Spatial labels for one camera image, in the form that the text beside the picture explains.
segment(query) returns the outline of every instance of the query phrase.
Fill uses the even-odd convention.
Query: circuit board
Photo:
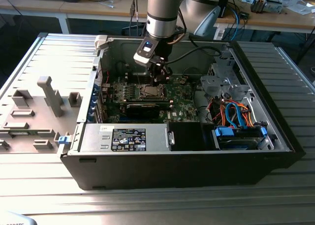
[[[128,83],[119,78],[111,83],[107,92],[104,101],[107,123],[199,122],[191,84],[183,77],[171,77],[166,84],[157,87]],[[128,109],[139,106],[142,112],[151,109],[149,113],[155,116],[130,117]]]

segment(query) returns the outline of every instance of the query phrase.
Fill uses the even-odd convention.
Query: wooden table
[[[98,2],[80,0],[78,3],[49,0],[9,0],[23,15],[56,17],[59,20],[63,33],[71,33],[68,19],[92,19],[129,21],[129,10],[132,0],[114,0],[114,8],[109,8]],[[315,26],[313,14],[300,15],[287,8],[281,14],[263,13],[256,14],[250,11],[249,3],[241,3],[235,0],[240,9],[250,14],[246,29],[280,31],[280,32],[300,32],[310,33]],[[138,0],[139,21],[146,21],[147,0]],[[14,10],[7,0],[0,0],[0,13],[19,13]],[[227,14],[224,18],[218,18],[215,26],[217,31],[216,39],[223,36],[223,31],[234,23],[232,14]]]

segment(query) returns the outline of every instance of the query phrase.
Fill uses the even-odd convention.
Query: power supply label
[[[113,129],[112,151],[146,151],[145,129]]]

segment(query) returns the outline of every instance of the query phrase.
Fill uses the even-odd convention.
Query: ribbed metal surface
[[[253,68],[271,94],[298,141],[315,147],[315,93],[288,57],[272,43],[239,42]]]
[[[272,54],[279,58],[279,53]],[[278,92],[272,96],[284,104],[279,105],[282,110],[284,101],[292,102],[295,96],[308,104],[307,97],[314,97]],[[301,128],[299,121],[305,119],[299,117],[294,124]],[[314,224],[315,138],[298,138],[305,157],[254,186],[83,191],[55,154],[0,154],[0,201],[6,210],[27,214],[39,225]]]
[[[31,96],[44,96],[43,90],[37,85],[40,76],[51,76],[51,86],[59,90],[61,96],[68,97],[70,92],[79,92],[84,96],[96,56],[95,37],[72,34],[39,37],[0,100],[0,125],[14,105],[11,96],[16,89],[26,89]]]

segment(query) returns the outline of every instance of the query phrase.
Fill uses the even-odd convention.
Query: blue cable
[[[229,103],[227,106],[226,106],[226,109],[225,109],[225,115],[226,115],[226,119],[229,123],[231,123],[232,126],[234,126],[234,128],[237,128],[237,126],[235,125],[235,123],[233,123],[231,120],[230,120],[230,117],[228,115],[228,110],[230,108],[230,106],[234,105],[235,106],[235,109],[236,109],[236,113],[237,113],[237,118],[238,118],[238,122],[240,123],[240,126],[241,127],[244,127],[245,129],[247,128],[246,124],[244,123],[243,119],[242,119],[242,114],[241,114],[241,110],[239,108],[239,106],[237,106],[237,104],[235,103]]]
[[[231,9],[231,11],[234,13],[234,15],[236,17],[236,29],[235,29],[235,32],[234,32],[234,36],[231,38],[231,40],[233,40],[235,38],[235,36],[236,36],[237,30],[238,30],[238,25],[240,24],[240,20],[239,20],[239,18],[237,16],[236,11],[234,9],[232,9],[232,8],[230,8],[230,9]]]

